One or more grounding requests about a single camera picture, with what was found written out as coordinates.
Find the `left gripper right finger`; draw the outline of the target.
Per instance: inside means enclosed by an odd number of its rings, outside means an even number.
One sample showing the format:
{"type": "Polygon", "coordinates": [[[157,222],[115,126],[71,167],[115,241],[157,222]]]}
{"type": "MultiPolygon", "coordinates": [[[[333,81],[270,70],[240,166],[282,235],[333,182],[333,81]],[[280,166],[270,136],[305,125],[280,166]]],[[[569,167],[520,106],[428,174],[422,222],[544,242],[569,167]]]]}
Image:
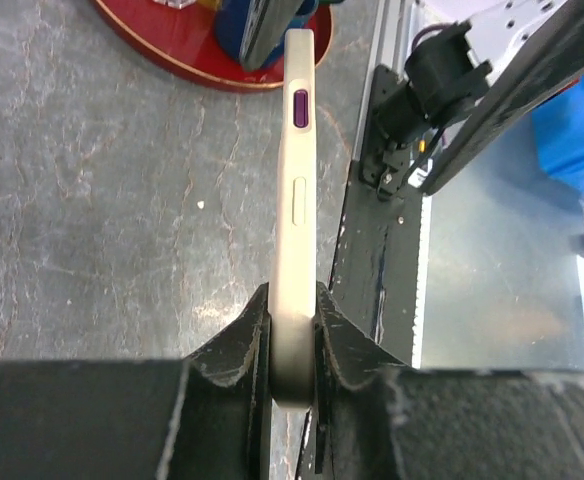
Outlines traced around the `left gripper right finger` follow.
{"type": "Polygon", "coordinates": [[[317,288],[300,479],[584,479],[584,373],[416,370],[317,288]]]}

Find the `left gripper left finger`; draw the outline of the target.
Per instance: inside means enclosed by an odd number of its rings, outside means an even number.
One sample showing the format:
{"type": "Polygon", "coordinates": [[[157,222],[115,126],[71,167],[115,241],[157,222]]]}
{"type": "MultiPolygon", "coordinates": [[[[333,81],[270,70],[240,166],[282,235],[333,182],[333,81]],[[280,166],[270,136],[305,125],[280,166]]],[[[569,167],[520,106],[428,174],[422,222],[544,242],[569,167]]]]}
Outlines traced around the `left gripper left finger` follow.
{"type": "Polygon", "coordinates": [[[265,479],[266,287],[187,357],[0,362],[0,479],[265,479]]]}

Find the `phone with beige case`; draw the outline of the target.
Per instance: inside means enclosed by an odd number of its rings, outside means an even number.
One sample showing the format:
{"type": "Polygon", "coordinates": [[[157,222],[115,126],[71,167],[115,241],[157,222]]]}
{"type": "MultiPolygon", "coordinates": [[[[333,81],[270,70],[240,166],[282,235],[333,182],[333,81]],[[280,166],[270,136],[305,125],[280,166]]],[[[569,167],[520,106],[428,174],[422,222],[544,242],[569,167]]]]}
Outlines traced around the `phone with beige case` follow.
{"type": "Polygon", "coordinates": [[[275,402],[297,410],[308,408],[314,398],[317,126],[313,31],[288,30],[284,47],[276,239],[268,288],[269,381],[275,402]]]}

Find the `black phone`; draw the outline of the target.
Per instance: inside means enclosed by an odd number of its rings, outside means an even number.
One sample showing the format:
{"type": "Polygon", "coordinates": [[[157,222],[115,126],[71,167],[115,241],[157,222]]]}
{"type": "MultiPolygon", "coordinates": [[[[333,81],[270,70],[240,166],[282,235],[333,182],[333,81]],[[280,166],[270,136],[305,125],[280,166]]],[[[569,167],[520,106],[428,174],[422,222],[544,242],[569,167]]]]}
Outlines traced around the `black phone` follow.
{"type": "Polygon", "coordinates": [[[239,50],[239,60],[243,69],[254,71],[262,67],[271,52],[280,44],[291,23],[297,17],[311,14],[314,8],[314,1],[250,1],[239,50]]]}

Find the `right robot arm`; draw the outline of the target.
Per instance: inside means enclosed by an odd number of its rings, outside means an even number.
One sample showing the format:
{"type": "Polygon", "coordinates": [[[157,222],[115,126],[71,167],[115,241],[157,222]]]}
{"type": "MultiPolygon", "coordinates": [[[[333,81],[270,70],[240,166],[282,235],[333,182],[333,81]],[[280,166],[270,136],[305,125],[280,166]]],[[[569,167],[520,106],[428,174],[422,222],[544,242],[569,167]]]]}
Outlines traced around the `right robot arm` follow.
{"type": "Polygon", "coordinates": [[[441,190],[493,140],[584,73],[584,1],[504,1],[429,23],[380,6],[360,181],[383,201],[441,190]]]}

